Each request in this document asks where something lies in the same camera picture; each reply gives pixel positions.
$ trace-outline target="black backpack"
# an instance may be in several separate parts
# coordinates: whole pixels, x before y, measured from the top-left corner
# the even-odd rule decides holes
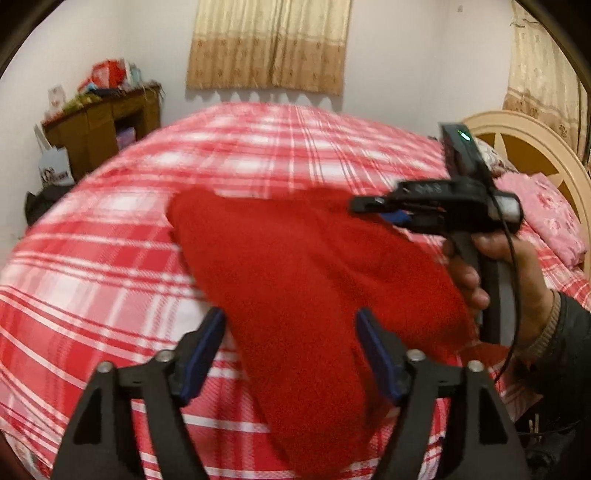
[[[25,200],[27,225],[33,226],[39,218],[45,215],[46,211],[53,207],[72,188],[74,188],[74,185],[67,187],[49,185],[40,191],[38,195],[28,192]]]

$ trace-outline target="red plaid bedsheet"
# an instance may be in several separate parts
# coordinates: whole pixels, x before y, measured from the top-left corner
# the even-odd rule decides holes
[[[437,142],[315,108],[226,103],[129,147],[86,178],[35,225],[0,276],[0,427],[46,475],[95,366],[144,362],[198,327],[210,305],[181,260],[165,218],[172,195],[193,185],[268,197],[332,184],[383,193],[401,179],[446,175]],[[549,285],[590,306],[590,287],[528,227]],[[412,236],[440,258],[440,238]],[[510,377],[500,384],[513,417],[531,403]],[[160,473],[145,412],[133,403],[147,476]],[[211,476],[285,479],[230,335],[201,396],[183,411]],[[395,422],[392,412],[363,461],[343,479],[371,475]],[[438,403],[421,478],[434,476],[446,403]]]

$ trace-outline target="wooden cabinet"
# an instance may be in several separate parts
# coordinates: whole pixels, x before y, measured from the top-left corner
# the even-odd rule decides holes
[[[160,86],[104,98],[82,110],[43,124],[47,140],[65,147],[76,181],[117,154],[117,131],[135,128],[137,140],[160,128]]]

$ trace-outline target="human hand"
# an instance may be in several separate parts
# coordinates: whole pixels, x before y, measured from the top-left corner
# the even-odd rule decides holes
[[[509,242],[504,233],[474,235],[475,247],[493,260],[511,261]],[[513,237],[513,246],[519,268],[521,288],[521,328],[517,338],[519,348],[527,348],[541,335],[550,320],[554,294],[546,287],[535,248],[531,243]],[[456,255],[453,242],[447,240],[443,254],[449,259],[447,271],[462,293],[470,313],[474,316],[488,308],[490,298],[480,286],[480,278],[471,266]]]

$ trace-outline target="red towel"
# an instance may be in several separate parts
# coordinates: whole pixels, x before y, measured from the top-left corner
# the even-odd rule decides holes
[[[453,362],[474,335],[445,269],[327,188],[272,199],[194,188],[168,210],[197,285],[228,315],[276,444],[300,475],[357,460],[388,410],[356,339],[370,307],[409,348]]]

